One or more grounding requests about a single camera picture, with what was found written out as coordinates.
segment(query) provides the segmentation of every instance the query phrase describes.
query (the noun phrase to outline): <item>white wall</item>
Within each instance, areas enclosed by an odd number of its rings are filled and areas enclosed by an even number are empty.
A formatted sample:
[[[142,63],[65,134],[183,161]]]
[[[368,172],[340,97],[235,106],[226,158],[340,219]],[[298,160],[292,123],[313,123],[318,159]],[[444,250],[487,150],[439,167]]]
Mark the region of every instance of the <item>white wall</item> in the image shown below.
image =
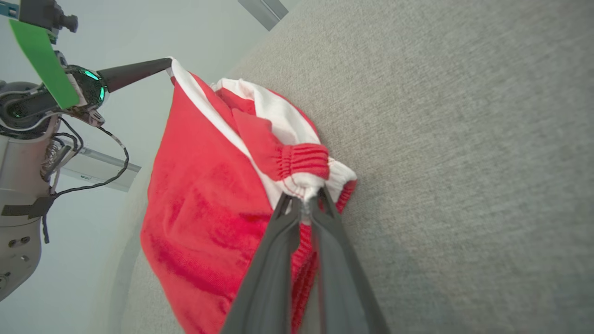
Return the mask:
[[[55,49],[70,64],[93,70],[174,56],[207,83],[222,78],[266,29],[237,0],[58,0],[78,16],[76,34],[63,29]],[[0,17],[0,79],[39,82],[18,48],[8,19]],[[167,74],[154,75],[115,92],[100,109],[105,128],[129,148],[142,166],[159,145],[172,97]],[[123,157],[99,130],[75,122],[87,146]]]
[[[58,190],[88,185],[61,176]],[[0,333],[85,333],[126,193],[97,188],[57,199],[37,270],[0,302]]]

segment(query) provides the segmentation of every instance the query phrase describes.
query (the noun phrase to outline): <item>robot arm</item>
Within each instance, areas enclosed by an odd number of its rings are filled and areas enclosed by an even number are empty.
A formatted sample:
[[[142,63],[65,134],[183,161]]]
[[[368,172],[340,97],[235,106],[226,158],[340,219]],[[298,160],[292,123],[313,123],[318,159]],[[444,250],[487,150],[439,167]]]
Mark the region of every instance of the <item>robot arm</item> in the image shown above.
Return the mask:
[[[0,301],[35,271],[41,257],[40,230],[49,242],[45,216],[59,196],[105,185],[119,177],[129,161],[124,145],[103,128],[97,111],[109,93],[170,67],[171,59],[142,62],[101,71],[68,65],[54,51],[62,27],[75,32],[76,16],[65,16],[54,0],[0,1],[0,14],[12,18],[17,42],[42,79],[42,84],[0,81]],[[124,149],[124,168],[113,178],[88,187],[55,193],[50,185],[59,169],[83,147],[73,131],[59,133],[68,115],[96,127]],[[72,146],[62,138],[69,137]]]

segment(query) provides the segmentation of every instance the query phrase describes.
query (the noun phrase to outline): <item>white trim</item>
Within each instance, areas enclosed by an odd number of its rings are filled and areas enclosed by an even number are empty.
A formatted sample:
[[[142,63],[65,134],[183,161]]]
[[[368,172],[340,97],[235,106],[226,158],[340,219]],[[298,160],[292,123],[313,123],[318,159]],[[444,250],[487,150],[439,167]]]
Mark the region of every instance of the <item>white trim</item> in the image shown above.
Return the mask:
[[[356,179],[355,173],[350,168],[330,158],[328,160],[330,176],[327,181],[306,172],[294,173],[284,180],[273,181],[258,168],[243,139],[227,124],[208,101],[205,92],[192,74],[186,71],[175,59],[172,60],[171,69],[168,70],[168,73],[175,77],[176,82],[197,109],[249,159],[258,177],[260,177],[270,206],[273,209],[282,192],[300,197],[303,201],[308,201],[316,195],[318,189],[324,185],[324,182],[328,186],[332,200],[336,202],[342,193],[344,185],[348,181]],[[256,108],[256,116],[271,121],[273,134],[283,144],[320,144],[320,139],[314,129],[301,113],[288,101],[284,100],[284,98],[271,91],[247,81],[225,78],[219,80],[211,88],[214,90],[226,88],[243,99],[253,100]]]
[[[264,87],[239,80],[223,78],[213,85],[225,88],[242,99],[254,101],[256,116],[272,122],[272,133],[285,145],[320,144],[320,139],[308,121],[287,100]]]
[[[249,162],[254,167],[260,181],[264,186],[264,191],[268,196],[270,207],[273,209],[276,207],[276,203],[280,199],[282,190],[272,181],[268,175],[262,173],[262,171],[255,164],[249,153],[244,141],[231,129],[229,124],[219,115],[215,108],[210,104],[206,98],[206,94],[198,85],[192,74],[186,71],[182,65],[175,59],[171,62],[171,69],[175,80],[179,86],[184,90],[184,93],[194,103],[196,108],[225,136],[239,151],[241,151],[249,159]]]

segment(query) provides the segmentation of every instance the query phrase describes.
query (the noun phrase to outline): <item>wire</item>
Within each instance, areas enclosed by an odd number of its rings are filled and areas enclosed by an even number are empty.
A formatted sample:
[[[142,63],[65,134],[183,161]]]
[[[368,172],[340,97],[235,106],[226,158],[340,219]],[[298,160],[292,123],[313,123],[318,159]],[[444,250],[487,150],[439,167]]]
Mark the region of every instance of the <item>wire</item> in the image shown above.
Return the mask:
[[[122,174],[126,171],[126,169],[128,169],[128,163],[130,162],[130,155],[128,154],[128,150],[126,149],[126,147],[124,146],[124,144],[122,144],[122,142],[120,141],[119,138],[117,138],[116,136],[114,136],[111,132],[105,130],[103,127],[98,127],[99,130],[103,131],[105,134],[107,134],[108,136],[112,137],[113,140],[116,141],[116,143],[118,143],[120,145],[120,147],[124,150],[124,155],[126,156],[126,160],[124,161],[124,166],[122,167],[122,169],[119,170],[119,172],[112,178],[104,181],[104,182],[100,182],[97,184],[93,184],[93,185],[86,185],[84,187],[78,187],[78,188],[71,188],[71,189],[67,189],[67,190],[63,190],[60,191],[59,193],[53,195],[54,198],[58,198],[61,195],[64,194],[68,194],[71,193],[73,191],[79,191],[79,190],[87,190],[87,189],[93,189],[93,188],[98,188],[98,187],[102,187],[106,184],[109,184],[111,182],[114,182],[116,179],[118,179],[120,176],[122,176]]]
[[[66,124],[66,127],[68,127],[68,129],[69,129],[70,131],[72,131],[72,133],[74,133],[74,135],[75,135],[75,136],[77,136],[77,138],[78,138],[78,141],[80,142],[80,146],[78,147],[78,149],[77,149],[76,153],[74,154],[74,156],[75,156],[75,155],[77,155],[77,154],[78,154],[78,152],[80,152],[80,150],[82,150],[82,149],[83,149],[83,147],[84,147],[84,141],[83,141],[83,138],[82,138],[82,137],[81,137],[81,136],[78,134],[78,132],[76,132],[76,130],[75,130],[75,129],[73,129],[73,128],[72,128],[72,126],[70,126],[70,123],[66,122],[66,119],[64,119],[64,118],[63,118],[63,117],[61,117],[61,116],[60,116],[59,118],[60,118],[60,120],[61,120],[62,122],[64,122],[64,124]]]
[[[66,146],[66,144],[64,144],[64,142],[60,138],[56,138],[55,135],[54,135],[54,137],[52,137],[52,140],[55,140],[58,143],[60,143],[60,145],[62,145],[62,147]]]
[[[78,149],[78,138],[77,137],[74,137],[70,133],[59,132],[59,133],[53,134],[53,137],[54,137],[54,139],[59,139],[58,137],[68,137],[74,143],[74,150],[77,150]]]

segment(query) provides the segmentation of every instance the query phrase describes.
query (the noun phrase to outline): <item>elastic cuff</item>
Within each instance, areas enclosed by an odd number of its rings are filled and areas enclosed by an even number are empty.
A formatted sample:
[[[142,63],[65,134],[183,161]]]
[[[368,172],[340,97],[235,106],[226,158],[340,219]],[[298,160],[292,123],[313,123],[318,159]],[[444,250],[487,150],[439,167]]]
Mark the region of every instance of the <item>elastic cuff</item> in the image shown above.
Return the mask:
[[[280,161],[280,179],[295,173],[309,173],[328,179],[328,149],[320,144],[309,143],[284,146]]]

